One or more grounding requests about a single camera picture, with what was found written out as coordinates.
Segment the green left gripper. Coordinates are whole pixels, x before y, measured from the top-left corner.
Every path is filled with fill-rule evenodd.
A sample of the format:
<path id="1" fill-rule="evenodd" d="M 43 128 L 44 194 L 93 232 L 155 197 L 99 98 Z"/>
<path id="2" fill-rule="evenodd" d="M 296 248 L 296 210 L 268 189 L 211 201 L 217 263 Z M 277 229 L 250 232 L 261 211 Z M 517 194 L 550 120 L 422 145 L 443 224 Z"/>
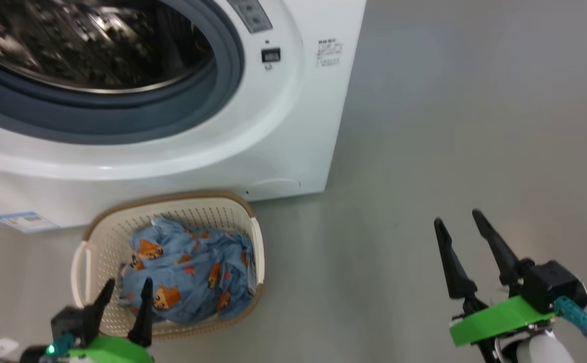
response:
<path id="1" fill-rule="evenodd" d="M 146 350 L 152 342 L 153 281 L 146 278 L 141 292 L 141 305 L 127 339 L 98 336 L 100 324 L 115 287 L 114 278 L 103 286 L 93 304 L 84 308 L 84 344 L 86 348 L 69 351 L 70 363 L 154 363 Z"/>

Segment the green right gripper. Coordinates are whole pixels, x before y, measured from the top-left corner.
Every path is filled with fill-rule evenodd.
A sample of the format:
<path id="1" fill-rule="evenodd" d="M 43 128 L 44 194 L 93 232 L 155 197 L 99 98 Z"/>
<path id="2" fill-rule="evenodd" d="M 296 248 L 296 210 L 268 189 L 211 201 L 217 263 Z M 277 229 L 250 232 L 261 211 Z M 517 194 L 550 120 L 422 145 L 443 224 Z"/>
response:
<path id="1" fill-rule="evenodd" d="M 473 219 L 493 253 L 500 272 L 500 283 L 503 286 L 516 285 L 519 280 L 517 255 L 479 209 L 473 210 Z M 519 295 L 493 306 L 477 299 L 477 285 L 465 273 L 453 250 L 452 237 L 441 218 L 434 220 L 434 229 L 449 297 L 464 300 L 462 317 L 450 326 L 450 335 L 456 347 L 476 345 L 478 348 L 494 348 L 498 338 L 529 326 L 537 328 L 538 324 L 554 318 L 554 312 L 538 312 Z"/>

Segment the blue bear-print garment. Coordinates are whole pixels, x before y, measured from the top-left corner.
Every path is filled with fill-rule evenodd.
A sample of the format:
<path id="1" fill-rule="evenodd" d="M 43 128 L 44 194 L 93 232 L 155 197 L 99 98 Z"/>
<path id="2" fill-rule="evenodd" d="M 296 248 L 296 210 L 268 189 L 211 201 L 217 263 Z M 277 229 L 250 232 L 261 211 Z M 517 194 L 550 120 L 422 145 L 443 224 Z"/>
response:
<path id="1" fill-rule="evenodd" d="M 243 233 L 187 230 L 193 241 L 176 254 L 142 254 L 133 250 L 119 279 L 120 305 L 137 314 L 146 278 L 153 281 L 156 321 L 181 325 L 213 316 L 234 319 L 254 295 L 252 242 Z"/>
<path id="2" fill-rule="evenodd" d="M 185 251 L 193 242 L 189 232 L 178 222 L 163 217 L 134 232 L 130 246 L 137 253 L 168 255 Z"/>

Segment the white front-load washing machine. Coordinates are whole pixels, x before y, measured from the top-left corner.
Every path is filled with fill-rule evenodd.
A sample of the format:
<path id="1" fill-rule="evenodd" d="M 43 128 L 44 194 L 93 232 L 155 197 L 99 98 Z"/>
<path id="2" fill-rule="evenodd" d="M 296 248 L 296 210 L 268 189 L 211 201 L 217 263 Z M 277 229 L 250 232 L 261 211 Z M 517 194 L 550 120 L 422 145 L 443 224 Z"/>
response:
<path id="1" fill-rule="evenodd" d="M 65 229 L 153 196 L 220 189 L 257 201 L 243 191 L 264 179 L 298 180 L 292 196 L 322 192 L 367 0 L 260 0 L 273 29 L 257 34 L 227 0 L 215 1 L 245 53 L 241 84 L 222 111 L 183 133 L 124 145 L 0 129 L 0 215 L 32 211 Z M 343 43 L 340 64 L 317 68 L 317 43 L 328 38 Z M 275 47 L 281 62 L 263 64 L 261 49 Z"/>

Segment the cream perforated laundry basket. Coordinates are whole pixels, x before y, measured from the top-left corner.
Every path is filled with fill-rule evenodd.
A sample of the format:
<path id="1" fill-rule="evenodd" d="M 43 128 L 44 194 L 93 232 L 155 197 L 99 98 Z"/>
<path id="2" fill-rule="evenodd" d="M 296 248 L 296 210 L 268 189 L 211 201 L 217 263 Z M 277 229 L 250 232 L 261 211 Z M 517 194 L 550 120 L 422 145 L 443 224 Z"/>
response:
<path id="1" fill-rule="evenodd" d="M 245 319 L 257 307 L 263 292 L 263 235 L 250 205 L 241 197 L 222 191 L 155 196 L 118 205 L 98 215 L 86 229 L 82 242 L 74 252 L 70 279 L 75 305 L 84 307 L 92 303 L 103 285 L 118 276 L 121 264 L 131 261 L 130 237 L 160 216 L 187 226 L 245 233 L 254 250 L 252 269 L 256 286 L 250 305 L 235 319 L 222 320 L 214 316 L 190 325 L 159 322 L 153 325 L 153 338 L 175 340 L 203 335 Z"/>

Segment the blue energy label sticker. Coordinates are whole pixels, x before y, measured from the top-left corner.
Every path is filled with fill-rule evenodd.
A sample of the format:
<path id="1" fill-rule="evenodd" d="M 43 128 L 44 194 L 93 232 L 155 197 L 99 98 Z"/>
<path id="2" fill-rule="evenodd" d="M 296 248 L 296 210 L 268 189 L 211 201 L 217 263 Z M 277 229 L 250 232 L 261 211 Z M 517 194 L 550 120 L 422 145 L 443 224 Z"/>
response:
<path id="1" fill-rule="evenodd" d="M 32 211 L 1 214 L 0 222 L 24 233 L 38 233 L 61 228 L 52 221 Z"/>

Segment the round white filter cover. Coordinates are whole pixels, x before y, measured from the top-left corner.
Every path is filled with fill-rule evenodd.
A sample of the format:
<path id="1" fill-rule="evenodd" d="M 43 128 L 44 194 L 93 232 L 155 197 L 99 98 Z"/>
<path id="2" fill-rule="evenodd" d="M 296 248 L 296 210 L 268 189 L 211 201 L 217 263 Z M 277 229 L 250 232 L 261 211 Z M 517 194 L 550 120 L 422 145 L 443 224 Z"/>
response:
<path id="1" fill-rule="evenodd" d="M 300 181 L 291 178 L 271 178 L 258 181 L 244 188 L 247 198 L 277 199 L 296 195 L 301 188 Z"/>

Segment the grey text warning sticker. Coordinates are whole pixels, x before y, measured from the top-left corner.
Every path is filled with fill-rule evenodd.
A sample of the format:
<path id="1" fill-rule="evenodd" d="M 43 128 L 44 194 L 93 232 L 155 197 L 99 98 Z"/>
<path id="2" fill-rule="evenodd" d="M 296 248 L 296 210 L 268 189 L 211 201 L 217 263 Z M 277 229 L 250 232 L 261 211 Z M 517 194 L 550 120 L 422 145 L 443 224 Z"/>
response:
<path id="1" fill-rule="evenodd" d="M 335 38 L 321 39 L 317 42 L 316 67 L 326 68 L 340 64 L 343 43 Z"/>

